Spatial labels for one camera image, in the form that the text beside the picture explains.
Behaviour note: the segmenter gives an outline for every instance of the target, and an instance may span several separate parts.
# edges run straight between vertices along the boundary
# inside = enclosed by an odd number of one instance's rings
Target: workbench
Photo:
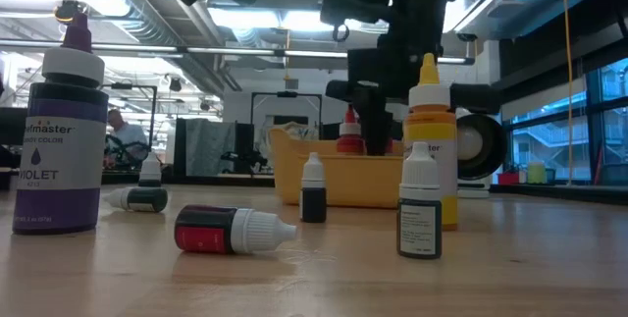
[[[103,193],[113,186],[104,186]],[[626,316],[628,209],[500,194],[459,201],[443,258],[395,250],[393,210],[301,224],[272,188],[171,185],[162,214],[100,208],[95,232],[11,235],[0,193],[0,316]],[[299,227],[257,256],[183,253],[188,203],[253,207]]]

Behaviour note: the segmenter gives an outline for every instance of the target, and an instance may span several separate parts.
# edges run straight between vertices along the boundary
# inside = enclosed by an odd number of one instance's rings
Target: person
[[[130,125],[128,122],[125,122],[120,110],[110,110],[109,113],[107,113],[107,123],[114,129],[111,135],[119,139],[122,144],[127,145],[132,142],[139,142],[144,145],[148,144],[146,134],[144,134],[142,127]],[[109,144],[113,147],[118,146],[118,144],[112,141],[110,141]],[[148,155],[148,150],[142,146],[127,147],[127,152],[138,160],[143,160],[146,155]]]

